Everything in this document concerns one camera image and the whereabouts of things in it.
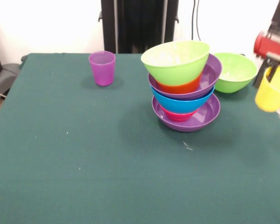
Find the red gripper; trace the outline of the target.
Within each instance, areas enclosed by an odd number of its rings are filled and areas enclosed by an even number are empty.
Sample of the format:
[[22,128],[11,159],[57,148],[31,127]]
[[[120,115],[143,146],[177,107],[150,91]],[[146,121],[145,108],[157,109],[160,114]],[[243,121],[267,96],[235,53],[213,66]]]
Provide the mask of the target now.
[[270,68],[269,74],[267,76],[268,82],[271,82],[280,62],[280,36],[279,35],[267,35],[260,32],[254,43],[254,53],[257,57],[263,58],[262,65],[256,75],[254,80],[254,87],[259,87],[264,76],[266,68]]

